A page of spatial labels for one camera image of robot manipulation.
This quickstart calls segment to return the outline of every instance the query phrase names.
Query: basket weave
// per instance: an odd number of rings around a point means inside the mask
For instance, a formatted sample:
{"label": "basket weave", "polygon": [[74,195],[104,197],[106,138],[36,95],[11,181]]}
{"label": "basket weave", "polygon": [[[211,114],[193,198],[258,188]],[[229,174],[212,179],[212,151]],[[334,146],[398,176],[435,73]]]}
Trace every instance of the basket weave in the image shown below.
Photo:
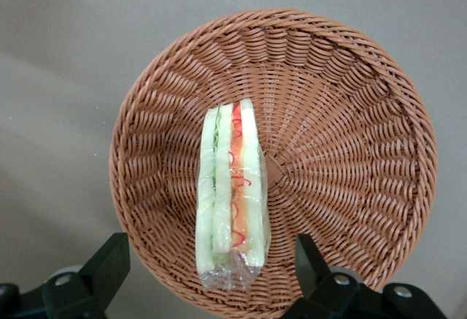
{"label": "basket weave", "polygon": [[[204,115],[251,98],[269,176],[272,243],[248,290],[204,291],[196,274],[196,174]],[[154,276],[229,318],[277,318],[301,296],[295,239],[381,286],[428,218],[436,146],[413,84],[355,29],[291,9],[243,12],[180,37],[141,74],[115,126],[120,222]]]}

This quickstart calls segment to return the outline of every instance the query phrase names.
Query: wicker basket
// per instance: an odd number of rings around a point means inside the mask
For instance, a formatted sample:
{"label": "wicker basket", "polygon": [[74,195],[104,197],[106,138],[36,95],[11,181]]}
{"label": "wicker basket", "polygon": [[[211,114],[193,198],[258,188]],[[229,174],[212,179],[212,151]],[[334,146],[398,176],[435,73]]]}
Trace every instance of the wicker basket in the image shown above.
{"label": "wicker basket", "polygon": [[[210,107],[250,97],[269,175],[272,243],[248,290],[204,291],[196,274],[196,173]],[[277,318],[301,296],[294,242],[381,286],[423,231],[436,182],[426,108],[397,63],[341,23],[269,9],[180,37],[138,78],[117,119],[113,200],[145,266],[190,303]]]}

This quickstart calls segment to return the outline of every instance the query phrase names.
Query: red pepper strip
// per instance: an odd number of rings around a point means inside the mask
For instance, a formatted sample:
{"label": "red pepper strip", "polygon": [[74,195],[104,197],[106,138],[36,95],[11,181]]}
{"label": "red pepper strip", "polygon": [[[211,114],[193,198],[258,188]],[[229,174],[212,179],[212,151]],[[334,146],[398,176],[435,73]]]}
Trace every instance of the red pepper strip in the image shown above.
{"label": "red pepper strip", "polygon": [[238,241],[238,242],[236,242],[235,244],[233,244],[233,245],[232,245],[233,248],[236,248],[236,247],[242,245],[242,244],[245,242],[245,240],[247,239],[245,235],[243,235],[242,233],[240,233],[240,232],[237,231],[237,230],[232,230],[232,233],[234,233],[234,234],[240,236],[240,241]]}

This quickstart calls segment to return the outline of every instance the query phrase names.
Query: plastic wrap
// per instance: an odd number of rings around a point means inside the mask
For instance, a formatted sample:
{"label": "plastic wrap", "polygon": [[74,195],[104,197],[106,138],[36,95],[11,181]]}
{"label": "plastic wrap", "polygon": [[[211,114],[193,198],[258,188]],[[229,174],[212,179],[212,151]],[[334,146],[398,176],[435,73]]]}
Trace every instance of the plastic wrap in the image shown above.
{"label": "plastic wrap", "polygon": [[205,288],[246,288],[271,243],[267,173],[249,99],[208,110],[201,135],[196,268]]}

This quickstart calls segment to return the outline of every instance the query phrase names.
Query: metal screw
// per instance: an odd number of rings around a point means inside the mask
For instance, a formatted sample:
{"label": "metal screw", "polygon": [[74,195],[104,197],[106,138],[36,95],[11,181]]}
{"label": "metal screw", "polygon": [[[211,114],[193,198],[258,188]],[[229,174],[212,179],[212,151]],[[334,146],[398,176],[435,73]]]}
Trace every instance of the metal screw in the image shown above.
{"label": "metal screw", "polygon": [[397,293],[397,296],[404,297],[405,299],[410,299],[412,297],[412,292],[404,286],[394,287],[394,292]]}
{"label": "metal screw", "polygon": [[350,284],[350,280],[348,277],[346,277],[345,275],[343,274],[337,274],[335,277],[334,277],[334,281],[336,283],[338,283],[339,285],[343,285],[343,286],[346,286],[346,285],[349,285]]}
{"label": "metal screw", "polygon": [[71,278],[72,278],[72,276],[70,274],[59,277],[55,281],[55,286],[60,286],[60,285],[66,284],[68,281],[70,281]]}

